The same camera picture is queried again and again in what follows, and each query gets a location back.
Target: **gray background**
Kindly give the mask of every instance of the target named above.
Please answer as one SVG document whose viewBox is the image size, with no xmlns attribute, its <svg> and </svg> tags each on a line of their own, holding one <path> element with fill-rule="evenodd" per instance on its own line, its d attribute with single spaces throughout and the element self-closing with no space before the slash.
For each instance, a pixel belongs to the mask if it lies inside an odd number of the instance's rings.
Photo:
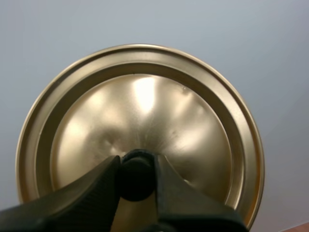
<svg viewBox="0 0 309 232">
<path fill-rule="evenodd" d="M 0 209 L 18 204 L 14 160 L 24 119 L 44 87 L 105 47 L 148 43 L 188 52 L 247 102 L 265 150 L 253 232 L 309 220 L 309 1 L 0 1 Z"/>
</svg>

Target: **textured grip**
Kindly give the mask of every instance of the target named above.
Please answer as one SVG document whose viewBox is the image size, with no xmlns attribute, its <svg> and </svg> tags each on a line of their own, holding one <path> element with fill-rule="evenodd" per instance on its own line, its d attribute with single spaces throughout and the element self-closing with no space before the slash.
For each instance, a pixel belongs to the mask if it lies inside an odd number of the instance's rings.
<svg viewBox="0 0 309 232">
<path fill-rule="evenodd" d="M 119 166 L 118 156 L 107 158 L 68 186 L 0 212 L 0 231 L 109 232 L 120 198 Z"/>
</svg>

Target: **jar lid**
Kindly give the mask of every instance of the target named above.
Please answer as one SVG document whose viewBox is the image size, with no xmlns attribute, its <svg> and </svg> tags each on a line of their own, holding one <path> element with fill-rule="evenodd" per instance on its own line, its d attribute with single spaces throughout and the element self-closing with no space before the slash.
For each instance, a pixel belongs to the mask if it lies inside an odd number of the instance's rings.
<svg viewBox="0 0 309 232">
<path fill-rule="evenodd" d="M 264 157 L 248 108 L 214 68 L 156 45 L 98 51 L 46 87 L 18 142 L 20 200 L 66 186 L 108 156 L 136 148 L 165 155 L 189 185 L 235 208 L 251 227 Z M 121 199 L 113 230 L 155 217 L 154 196 L 137 203 Z"/>
</svg>

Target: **black rubber tip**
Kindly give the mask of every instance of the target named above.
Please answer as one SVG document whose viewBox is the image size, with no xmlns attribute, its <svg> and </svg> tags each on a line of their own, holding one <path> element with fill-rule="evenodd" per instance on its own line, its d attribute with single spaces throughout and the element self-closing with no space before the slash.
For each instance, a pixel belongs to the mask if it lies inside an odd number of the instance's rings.
<svg viewBox="0 0 309 232">
<path fill-rule="evenodd" d="M 136 149 L 127 153 L 117 173 L 120 196 L 136 202 L 149 197 L 155 188 L 154 155 Z"/>
</svg>

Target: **gold metal lid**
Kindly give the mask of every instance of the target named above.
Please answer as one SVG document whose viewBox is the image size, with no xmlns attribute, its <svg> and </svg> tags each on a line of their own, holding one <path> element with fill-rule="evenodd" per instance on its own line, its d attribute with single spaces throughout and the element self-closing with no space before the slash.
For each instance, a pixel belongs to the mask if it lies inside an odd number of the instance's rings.
<svg viewBox="0 0 309 232">
<path fill-rule="evenodd" d="M 235 208 L 251 227 L 264 158 L 248 108 L 215 69 L 155 45 L 101 50 L 46 87 L 18 142 L 20 200 L 48 194 L 136 148 L 165 155 L 188 184 Z M 155 220 L 154 201 L 121 199 L 113 231 Z"/>
</svg>

